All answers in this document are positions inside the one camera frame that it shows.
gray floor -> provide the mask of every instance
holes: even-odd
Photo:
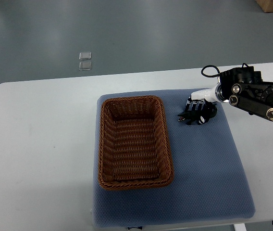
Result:
[[[0,0],[0,83],[243,62],[273,62],[273,13],[255,0]]]

blue foam pad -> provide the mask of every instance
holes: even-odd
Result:
[[[131,227],[250,218],[253,199],[222,106],[204,125],[178,122],[196,90],[156,90],[101,96],[97,106],[93,186],[96,227]],[[108,98],[156,95],[163,100],[174,163],[174,180],[163,188],[107,191],[98,183],[101,104]]]

black robotic arm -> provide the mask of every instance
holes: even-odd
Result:
[[[204,70],[213,67],[218,74],[208,76]],[[206,77],[218,77],[218,84],[211,88],[196,91],[191,94],[187,105],[191,102],[202,102],[199,110],[199,124],[206,123],[215,110],[214,102],[229,102],[230,105],[247,111],[250,115],[257,115],[273,121],[273,82],[264,82],[260,71],[254,71],[253,66],[242,64],[242,67],[221,72],[216,66],[208,65],[201,73]]]

white table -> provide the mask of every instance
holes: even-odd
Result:
[[[273,81],[273,63],[254,67],[264,81]],[[216,81],[198,68],[0,84],[0,230],[95,230],[90,209],[97,99],[127,91],[210,88]],[[223,108],[255,215],[144,230],[273,220],[273,122],[228,103]]]

brown wicker basket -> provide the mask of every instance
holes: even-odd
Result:
[[[107,99],[101,106],[98,180],[106,190],[162,187],[174,168],[162,100]]]

